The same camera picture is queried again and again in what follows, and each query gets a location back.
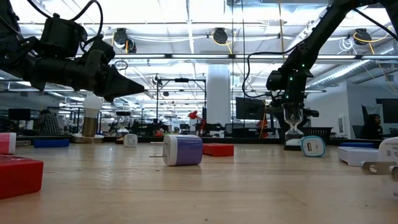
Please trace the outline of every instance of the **table surface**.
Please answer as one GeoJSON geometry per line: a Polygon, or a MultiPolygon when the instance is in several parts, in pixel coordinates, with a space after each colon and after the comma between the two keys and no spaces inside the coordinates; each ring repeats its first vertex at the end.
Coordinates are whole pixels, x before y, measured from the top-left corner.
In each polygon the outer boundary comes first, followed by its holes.
{"type": "Polygon", "coordinates": [[[18,148],[44,161],[41,192],[0,200],[1,223],[394,223],[388,177],[276,145],[237,145],[234,157],[167,167],[159,144],[18,148]]]}

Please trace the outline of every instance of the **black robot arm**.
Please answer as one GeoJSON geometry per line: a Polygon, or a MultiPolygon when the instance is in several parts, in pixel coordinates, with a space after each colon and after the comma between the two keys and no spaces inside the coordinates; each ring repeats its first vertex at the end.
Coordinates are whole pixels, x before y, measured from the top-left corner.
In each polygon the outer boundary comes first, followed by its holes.
{"type": "Polygon", "coordinates": [[[347,13],[359,6],[381,3],[398,30],[397,0],[334,0],[326,14],[313,29],[310,36],[299,43],[288,56],[285,63],[272,71],[267,80],[267,89],[285,90],[282,106],[284,108],[303,108],[304,91],[308,77],[313,77],[310,69],[317,60],[319,50],[340,25],[347,13]]]}
{"type": "Polygon", "coordinates": [[[86,40],[86,30],[59,15],[47,18],[40,40],[23,38],[18,17],[9,0],[0,0],[0,69],[30,82],[39,90],[47,82],[93,91],[106,101],[142,93],[144,87],[122,76],[108,63],[115,53],[103,36],[86,40]],[[92,42],[80,58],[74,58],[80,44],[92,42]]]}

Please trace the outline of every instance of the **white box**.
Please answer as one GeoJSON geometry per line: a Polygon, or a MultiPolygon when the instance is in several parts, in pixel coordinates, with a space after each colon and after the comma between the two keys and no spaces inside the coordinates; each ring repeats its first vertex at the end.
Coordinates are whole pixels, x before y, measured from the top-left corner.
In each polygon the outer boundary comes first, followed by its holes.
{"type": "Polygon", "coordinates": [[[339,147],[338,158],[349,166],[361,166],[362,161],[376,162],[378,149],[364,147],[339,147]]]}

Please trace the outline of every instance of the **plaid shirt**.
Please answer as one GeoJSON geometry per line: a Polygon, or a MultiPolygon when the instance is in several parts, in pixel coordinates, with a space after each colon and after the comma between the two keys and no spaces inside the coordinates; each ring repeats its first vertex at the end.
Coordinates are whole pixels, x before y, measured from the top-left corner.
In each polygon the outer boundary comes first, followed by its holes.
{"type": "Polygon", "coordinates": [[[53,114],[43,114],[39,119],[41,136],[54,136],[60,134],[58,121],[53,114]]]}

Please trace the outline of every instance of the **red block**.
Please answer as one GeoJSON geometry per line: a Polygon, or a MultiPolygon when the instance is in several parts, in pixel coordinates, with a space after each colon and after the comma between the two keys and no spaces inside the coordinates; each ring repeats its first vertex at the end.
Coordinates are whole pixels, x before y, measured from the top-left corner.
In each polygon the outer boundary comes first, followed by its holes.
{"type": "Polygon", "coordinates": [[[0,156],[0,199],[38,192],[42,188],[42,161],[0,156]]]}
{"type": "Polygon", "coordinates": [[[203,154],[213,157],[234,156],[234,145],[205,143],[203,144],[203,154]]]}

